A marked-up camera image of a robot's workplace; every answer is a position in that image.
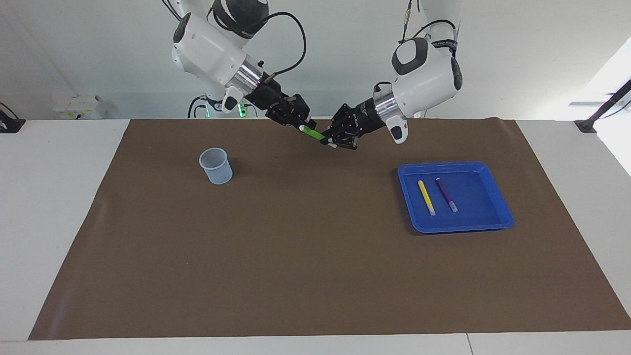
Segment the plastic cup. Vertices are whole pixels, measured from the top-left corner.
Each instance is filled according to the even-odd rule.
[[[201,166],[208,179],[215,185],[225,184],[232,178],[232,168],[228,162],[228,154],[221,148],[210,148],[199,156]]]

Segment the white plastic robot shell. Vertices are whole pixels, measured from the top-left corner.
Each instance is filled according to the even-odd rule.
[[[182,40],[174,44],[173,57],[184,71],[226,85],[246,53],[205,19],[191,14]]]
[[[415,46],[414,41],[399,46],[396,53],[403,64],[411,60],[410,53],[416,52]],[[437,106],[458,93],[454,86],[451,60],[451,55],[429,44],[423,65],[411,73],[399,76],[392,84],[396,102],[407,118]]]

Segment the black stand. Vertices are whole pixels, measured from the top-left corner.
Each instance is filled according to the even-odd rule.
[[[629,91],[631,91],[631,80],[627,81],[626,84],[622,85],[622,88],[620,88],[616,93],[614,93],[613,96],[611,96],[611,98],[609,99],[609,101],[605,102],[598,109],[598,111],[596,111],[596,113],[593,114],[589,119],[586,119],[584,121],[574,121],[574,123],[583,133],[596,133],[596,130],[594,129],[594,123],[598,121],[598,119],[600,119],[600,117],[605,112],[609,111],[609,109],[611,109],[626,94],[628,94]]]
[[[0,110],[0,122],[6,127],[0,126],[0,133],[17,133],[24,126],[26,120],[10,118],[4,111]]]

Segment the black stand base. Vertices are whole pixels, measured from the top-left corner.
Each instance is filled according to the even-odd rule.
[[[581,121],[581,120],[574,121],[574,123],[581,130],[581,132],[583,132],[583,133],[597,133],[596,130],[594,129],[594,127],[592,127],[592,128],[583,127],[583,123],[584,122],[585,121]]]
[[[0,127],[0,133],[17,133],[19,132],[20,128],[22,128],[22,126],[24,126],[24,124],[26,123],[25,119],[15,119],[13,120],[13,122],[17,122],[18,125],[13,127],[13,128],[2,128]]]

